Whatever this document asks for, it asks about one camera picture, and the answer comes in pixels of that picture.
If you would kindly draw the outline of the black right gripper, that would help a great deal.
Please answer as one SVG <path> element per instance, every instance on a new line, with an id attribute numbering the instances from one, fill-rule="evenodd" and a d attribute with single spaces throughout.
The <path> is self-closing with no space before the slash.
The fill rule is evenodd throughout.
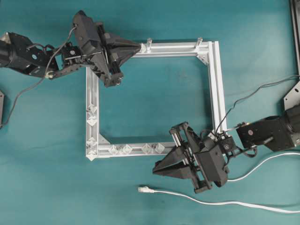
<path id="1" fill-rule="evenodd" d="M 173 126 L 169 133 L 173 137 L 175 147 L 160 162 L 161 167 L 167 168 L 153 170 L 153 174 L 190 179 L 196 194 L 211 189 L 212 184 L 204 180 L 194 156 L 194 153 L 200 150 L 201 138 L 187 122 Z"/>

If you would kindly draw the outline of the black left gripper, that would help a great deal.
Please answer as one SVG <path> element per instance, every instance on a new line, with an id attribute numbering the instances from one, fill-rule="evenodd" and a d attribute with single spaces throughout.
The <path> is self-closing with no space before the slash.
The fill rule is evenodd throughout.
<path id="1" fill-rule="evenodd" d="M 112 60 L 128 60 L 141 50 L 141 45 L 112 33 L 105 34 L 102 22 L 96 22 L 95 27 L 100 43 L 98 49 L 88 54 L 90 68 L 105 87 L 118 86 L 123 78 L 123 73 L 115 61 L 109 60 L 108 53 Z"/>

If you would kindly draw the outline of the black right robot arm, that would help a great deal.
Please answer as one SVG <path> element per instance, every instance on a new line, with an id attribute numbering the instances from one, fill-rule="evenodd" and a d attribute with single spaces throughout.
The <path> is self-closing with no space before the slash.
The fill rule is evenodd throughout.
<path id="1" fill-rule="evenodd" d="M 243 148 L 236 146 L 232 136 L 225 132 L 206 137 L 198 136 L 187 122 L 169 131 L 175 146 L 155 163 L 153 174 L 190 179 L 194 192 L 212 189 L 212 184 L 223 186 L 228 181 L 228 164 L 239 154 L 253 158 L 257 147 L 264 145 L 273 152 L 288 150 L 299 145 L 300 108 L 292 107 L 282 116 L 269 116 L 237 127 Z"/>

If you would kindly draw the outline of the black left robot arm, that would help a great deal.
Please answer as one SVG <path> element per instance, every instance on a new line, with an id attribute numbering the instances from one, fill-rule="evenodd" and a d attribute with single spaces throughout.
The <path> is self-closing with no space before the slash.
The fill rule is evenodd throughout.
<path id="1" fill-rule="evenodd" d="M 87 67 L 105 87 L 112 87 L 120 85 L 124 76 L 121 65 L 141 50 L 139 43 L 105 32 L 102 23 L 75 22 L 70 32 L 78 45 L 67 41 L 61 48 L 7 32 L 0 39 L 0 66 L 49 80 Z"/>

